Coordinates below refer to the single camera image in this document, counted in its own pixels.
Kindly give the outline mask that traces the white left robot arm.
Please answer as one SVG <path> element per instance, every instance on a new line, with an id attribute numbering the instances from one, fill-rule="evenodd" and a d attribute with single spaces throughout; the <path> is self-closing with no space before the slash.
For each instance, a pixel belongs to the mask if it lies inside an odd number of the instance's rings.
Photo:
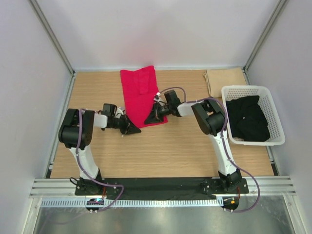
<path id="1" fill-rule="evenodd" d="M 118 129 L 122 136 L 138 134 L 136 127 L 122 108 L 105 103 L 100 111 L 68 109 L 58 132 L 59 142 L 70 150 L 79 168 L 79 179 L 74 183 L 76 195 L 99 195 L 104 190 L 99 167 L 96 165 L 91 141 L 93 129 Z"/>

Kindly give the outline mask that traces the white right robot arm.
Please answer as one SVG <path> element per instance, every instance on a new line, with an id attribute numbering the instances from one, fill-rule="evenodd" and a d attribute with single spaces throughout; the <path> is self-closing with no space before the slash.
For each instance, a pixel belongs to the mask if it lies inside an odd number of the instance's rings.
<path id="1" fill-rule="evenodd" d="M 238 166 L 235 165 L 227 140 L 228 117 L 221 102 L 213 97 L 181 102 L 173 89 L 167 89 L 164 97 L 165 101 L 161 99 L 160 92 L 155 95 L 151 112 L 144 123 L 161 123 L 168 115 L 195 116 L 201 131 L 210 138 L 213 144 L 218 161 L 221 190 L 225 193 L 238 192 L 242 175 Z"/>

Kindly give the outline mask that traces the pink red t shirt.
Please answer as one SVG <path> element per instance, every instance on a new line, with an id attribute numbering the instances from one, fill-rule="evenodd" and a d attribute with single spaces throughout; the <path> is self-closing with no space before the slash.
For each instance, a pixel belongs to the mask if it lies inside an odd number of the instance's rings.
<path id="1" fill-rule="evenodd" d="M 120 77 L 126 115 L 138 128 L 153 126 L 153 123 L 145 124 L 144 121 L 152 110 L 154 96 L 159 92 L 155 68 L 121 70 Z"/>

